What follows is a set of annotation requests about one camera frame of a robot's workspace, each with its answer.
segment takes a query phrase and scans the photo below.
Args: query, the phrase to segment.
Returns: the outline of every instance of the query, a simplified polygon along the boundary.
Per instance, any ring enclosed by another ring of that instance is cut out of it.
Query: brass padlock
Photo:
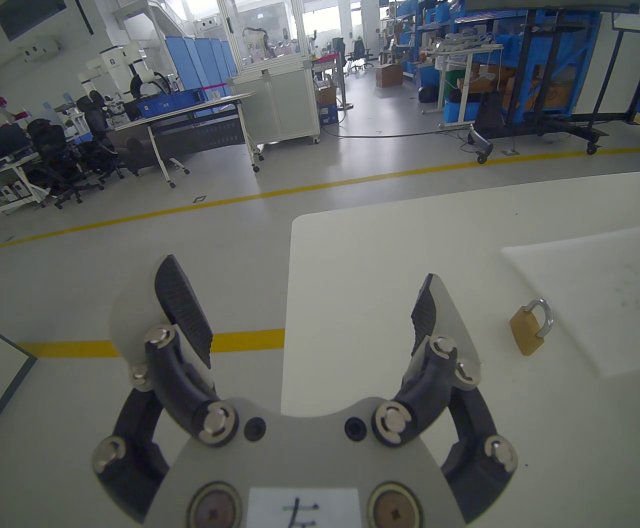
[[[542,327],[532,311],[536,306],[541,306],[545,311],[545,323]],[[527,306],[521,306],[509,321],[511,332],[523,356],[531,356],[540,348],[553,324],[554,312],[544,299],[533,299]]]

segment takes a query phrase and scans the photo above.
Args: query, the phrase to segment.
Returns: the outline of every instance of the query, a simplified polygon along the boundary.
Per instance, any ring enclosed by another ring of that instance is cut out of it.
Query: white desk
[[[391,398],[429,272],[444,281],[482,365],[482,392],[520,465],[482,527],[637,526],[640,372],[599,378],[556,324],[524,357],[509,318],[534,297],[503,246],[640,225],[640,173],[508,186],[309,214],[292,226],[282,412]],[[442,416],[423,435],[438,462]]]
[[[4,204],[0,206],[0,211],[8,211],[9,209],[14,209],[16,207],[20,207],[21,205],[28,204],[30,202],[41,203],[42,200],[44,200],[44,198],[49,194],[49,191],[47,189],[43,189],[42,187],[38,187],[37,185],[33,185],[32,183],[30,183],[29,179],[24,173],[24,169],[22,168],[22,165],[25,165],[30,161],[34,161],[39,157],[40,157],[40,154],[38,154],[37,152],[32,152],[28,156],[24,156],[17,161],[14,161],[12,163],[7,163],[6,165],[2,165],[2,167],[0,167],[0,172],[3,172],[5,170],[13,170],[16,176],[18,176],[18,179],[31,192],[29,196],[24,196],[19,200],[15,200],[13,202],[9,202],[8,204]]]
[[[154,136],[154,133],[153,133],[151,125],[154,124],[154,123],[158,123],[160,121],[163,121],[163,120],[170,119],[172,117],[179,117],[179,116],[183,116],[183,115],[187,115],[187,114],[200,112],[200,111],[203,111],[203,110],[209,110],[209,109],[212,109],[212,108],[217,108],[217,107],[220,107],[220,106],[226,106],[228,104],[232,104],[237,108],[238,118],[240,119],[240,126],[242,127],[244,141],[246,143],[247,150],[249,151],[250,159],[252,160],[251,165],[253,166],[253,171],[254,172],[258,172],[260,169],[255,164],[255,157],[256,156],[260,156],[260,159],[262,159],[262,156],[261,156],[261,153],[260,153],[260,149],[258,148],[258,145],[256,145],[256,143],[251,139],[251,136],[249,135],[249,133],[246,130],[246,126],[245,126],[245,123],[244,123],[243,111],[242,111],[242,104],[241,104],[241,101],[243,99],[246,99],[247,97],[251,97],[252,95],[254,95],[256,93],[257,92],[248,92],[248,93],[239,93],[237,95],[227,95],[227,96],[222,97],[220,99],[214,99],[214,100],[210,100],[210,101],[205,101],[205,102],[203,102],[201,104],[190,106],[188,108],[183,108],[181,110],[174,110],[173,112],[168,112],[166,114],[161,114],[161,115],[157,115],[157,116],[154,116],[154,117],[148,117],[148,118],[145,118],[145,119],[138,119],[136,121],[132,121],[132,122],[127,123],[125,125],[122,125],[120,127],[116,127],[114,129],[114,131],[115,132],[119,132],[121,130],[126,130],[126,129],[131,128],[131,127],[137,127],[137,126],[140,126],[140,125],[146,125],[147,126],[147,132],[149,134],[149,139],[151,140],[151,145],[153,146],[154,153],[156,154],[156,159],[157,159],[158,165],[160,166],[160,169],[162,169],[162,173],[164,175],[164,179],[166,179],[167,183],[169,183],[169,185],[173,188],[173,187],[175,187],[175,184],[171,181],[171,178],[169,176],[169,173],[167,172],[166,166],[164,165],[164,161],[163,161],[163,159],[162,159],[162,157],[160,155],[158,146],[156,144],[156,137]]]
[[[467,99],[469,96],[469,81],[471,79],[471,65],[473,64],[474,55],[476,53],[491,53],[492,51],[499,51],[502,49],[502,44],[483,44],[482,46],[475,48],[462,49],[457,51],[432,51],[427,52],[429,57],[443,58],[443,67],[440,70],[440,87],[438,91],[438,107],[432,110],[423,110],[423,114],[440,112],[444,108],[444,89],[445,83],[447,80],[447,64],[449,63],[449,59],[456,55],[466,55],[467,60],[465,62],[465,83],[462,87],[462,94],[460,99],[460,113],[458,114],[458,121],[454,123],[445,123],[442,122],[440,124],[440,128],[451,128],[451,127],[459,127],[461,125],[469,125],[474,121],[465,121],[465,112],[467,110]]]

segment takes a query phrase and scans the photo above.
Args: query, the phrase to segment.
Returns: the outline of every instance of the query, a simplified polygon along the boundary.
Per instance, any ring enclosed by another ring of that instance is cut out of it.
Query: yellow floor line
[[[638,154],[640,148],[601,148],[598,150],[598,156],[611,156],[615,154]],[[518,157],[505,157],[498,159],[490,159],[483,166],[487,165],[505,165],[509,163],[524,163],[526,161],[540,161],[544,159],[563,159],[567,157],[582,157],[587,154],[583,150],[576,150],[572,152],[555,152],[551,154],[534,154],[533,156],[518,156]],[[297,193],[306,193],[308,191],[319,191],[321,189],[330,189],[334,187],[342,187],[347,185],[355,185],[366,182],[376,182],[380,180],[389,180],[393,178],[402,178],[405,176],[416,176],[420,174],[429,174],[434,172],[444,172],[449,170],[479,168],[475,161],[468,161],[465,163],[453,163],[449,165],[439,165],[436,167],[425,167],[413,170],[403,170],[399,172],[389,172],[386,174],[377,174],[375,176],[365,176],[362,178],[353,178],[349,180],[338,180],[335,182],[325,182],[314,185],[307,185],[303,187],[294,187],[292,189],[282,189],[280,191],[271,191],[269,193],[260,193],[257,195],[238,196],[236,198],[226,198],[224,200],[215,200],[212,202],[204,202],[201,204],[186,205],[184,207],[174,207],[173,209],[163,209],[162,211],[145,212],[143,214],[135,214],[133,216],[125,216],[123,218],[117,218],[115,220],[105,220],[102,222],[91,223],[87,225],[81,225],[78,227],[70,227],[68,229],[61,229],[60,231],[52,231],[49,233],[43,233],[40,235],[34,235],[31,237],[20,238],[11,240],[0,244],[0,248],[6,248],[9,246],[15,246],[16,244],[24,244],[25,242],[32,242],[34,240],[41,240],[43,238],[49,238],[68,233],[76,233],[79,231],[87,231],[89,229],[97,229],[99,227],[107,227],[110,225],[116,225],[119,223],[127,223],[135,220],[144,220],[146,218],[154,218],[156,216],[164,216],[167,214],[176,214],[178,212],[197,211],[198,209],[207,209],[209,207],[218,207],[219,205],[238,204],[240,202],[251,202],[252,200],[262,200],[263,198],[273,198],[274,196],[293,195]]]
[[[21,343],[20,346],[38,358],[116,358],[111,341],[58,341]],[[256,332],[217,333],[211,353],[273,350],[284,348],[284,328]]]

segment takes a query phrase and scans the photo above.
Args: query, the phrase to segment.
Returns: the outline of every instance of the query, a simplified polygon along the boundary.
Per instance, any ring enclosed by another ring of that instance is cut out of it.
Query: office chair
[[[369,60],[372,57],[373,55],[369,53],[369,49],[365,49],[364,42],[362,42],[362,39],[358,37],[358,39],[353,42],[353,51],[350,52],[347,57],[347,60],[349,61],[347,75],[349,75],[349,72],[352,70],[365,70],[367,66],[373,68],[373,64],[369,63]]]
[[[70,200],[72,195],[81,204],[80,191],[104,191],[104,187],[98,184],[79,185],[81,180],[86,180],[86,174],[78,165],[78,156],[67,146],[67,138],[60,125],[36,119],[27,125],[27,133],[42,158],[38,169],[50,178],[50,193],[57,198],[55,206],[58,209],[62,209],[62,203]]]
[[[91,98],[84,95],[76,101],[76,106],[80,112],[84,113],[84,120],[93,136],[93,141],[78,145],[78,151],[82,156],[82,164],[98,175],[100,183],[104,183],[104,180],[114,172],[122,180],[124,174],[121,169],[123,168],[130,170],[136,176],[140,176],[138,171],[131,170],[118,157],[118,153],[107,137],[109,124],[107,123],[108,114],[102,109],[104,99],[95,90],[92,90],[91,94]]]

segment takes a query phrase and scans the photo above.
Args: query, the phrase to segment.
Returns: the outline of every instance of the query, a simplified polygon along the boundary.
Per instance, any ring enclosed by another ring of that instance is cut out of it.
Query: blue locker
[[[222,82],[225,83],[223,87],[223,91],[225,95],[231,95],[231,91],[227,86],[227,79],[231,77],[229,69],[227,68],[227,62],[225,61],[225,55],[222,49],[222,44],[220,43],[219,38],[210,38],[211,41],[211,49],[213,50],[213,55],[216,58],[216,65],[218,67],[218,73],[222,78]]]
[[[165,40],[184,89],[193,90],[208,86],[207,75],[202,67],[193,39],[168,36]]]
[[[227,63],[227,69],[229,70],[229,76],[235,77],[237,75],[236,63],[234,63],[234,56],[231,53],[231,46],[226,40],[222,41],[222,53],[225,56],[225,62]]]
[[[205,86],[217,86],[226,83],[227,79],[222,79],[218,71],[211,41],[208,38],[197,38],[196,49],[198,50],[198,55],[200,55],[200,61],[202,62],[205,75],[207,76],[207,84],[205,84]],[[220,93],[223,91],[222,87],[216,89],[219,90]]]

